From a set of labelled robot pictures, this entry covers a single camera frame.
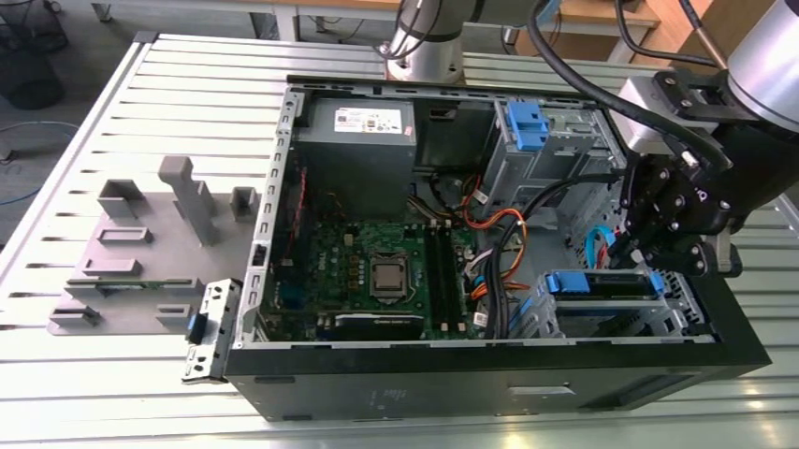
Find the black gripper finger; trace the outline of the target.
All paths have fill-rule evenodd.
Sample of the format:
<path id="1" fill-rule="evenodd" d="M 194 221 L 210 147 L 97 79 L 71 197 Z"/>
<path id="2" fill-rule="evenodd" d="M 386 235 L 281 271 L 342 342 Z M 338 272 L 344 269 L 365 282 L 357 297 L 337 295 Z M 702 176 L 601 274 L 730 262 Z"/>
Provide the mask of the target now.
<path id="1" fill-rule="evenodd" d="M 681 232 L 686 207 L 685 163 L 668 155 L 628 157 L 620 191 L 622 231 L 613 243 L 616 263 L 685 263 L 693 238 Z"/>
<path id="2" fill-rule="evenodd" d="M 742 272 L 741 258 L 726 228 L 709 236 L 666 234 L 657 240 L 637 243 L 633 249 L 650 268 L 685 276 L 733 278 Z"/>

